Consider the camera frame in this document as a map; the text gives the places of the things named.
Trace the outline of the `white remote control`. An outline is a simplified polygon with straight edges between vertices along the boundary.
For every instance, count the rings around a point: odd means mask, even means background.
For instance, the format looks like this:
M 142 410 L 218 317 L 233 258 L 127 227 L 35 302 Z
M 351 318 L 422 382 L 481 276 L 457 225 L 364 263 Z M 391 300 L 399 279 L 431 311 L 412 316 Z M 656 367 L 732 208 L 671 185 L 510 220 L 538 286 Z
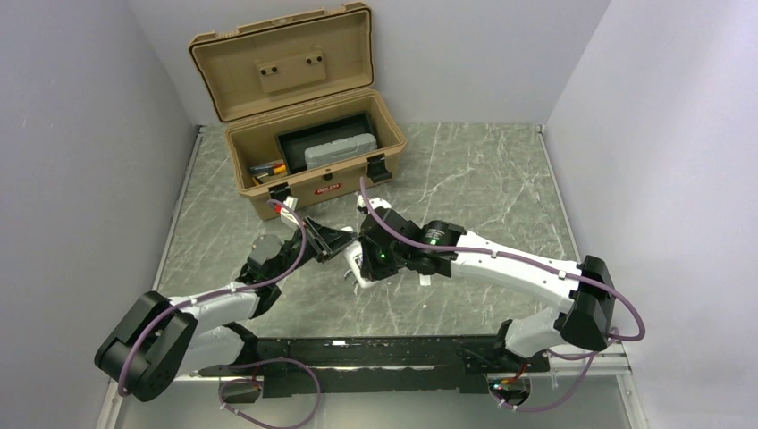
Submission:
M 361 274 L 363 249 L 358 239 L 354 239 L 342 251 L 342 254 L 349 265 L 349 269 L 344 274 L 344 279 L 352 280 L 355 293 L 358 293 L 358 289 L 369 289 L 378 283 L 378 281 L 371 281 Z

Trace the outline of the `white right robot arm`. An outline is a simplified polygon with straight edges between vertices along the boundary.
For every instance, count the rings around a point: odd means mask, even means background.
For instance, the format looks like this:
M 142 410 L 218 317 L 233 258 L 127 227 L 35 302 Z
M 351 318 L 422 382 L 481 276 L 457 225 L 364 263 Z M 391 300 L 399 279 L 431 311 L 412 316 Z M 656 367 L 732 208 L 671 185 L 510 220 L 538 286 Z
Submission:
M 611 341 L 616 299 L 607 267 L 597 257 L 581 263 L 537 257 L 454 223 L 436 220 L 418 226 L 382 207 L 366 216 L 358 240 L 360 274 L 370 281 L 408 269 L 501 286 L 541 301 L 543 311 L 501 325 L 492 351 L 494 363 L 504 371 L 558 345 L 600 352 Z

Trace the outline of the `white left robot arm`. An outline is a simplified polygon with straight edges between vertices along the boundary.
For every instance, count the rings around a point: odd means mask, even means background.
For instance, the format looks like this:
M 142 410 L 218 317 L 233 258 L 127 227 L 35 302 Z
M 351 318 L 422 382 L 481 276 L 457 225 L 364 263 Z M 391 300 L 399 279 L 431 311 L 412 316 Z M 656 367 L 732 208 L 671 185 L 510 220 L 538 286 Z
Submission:
M 236 375 L 257 362 L 257 336 L 241 326 L 266 313 L 282 292 L 278 281 L 310 260 L 338 256 L 357 238 L 308 217 L 289 240 L 257 237 L 236 279 L 222 288 L 167 298 L 149 291 L 106 337 L 94 364 L 136 399 L 153 400 L 175 377 L 221 365 Z

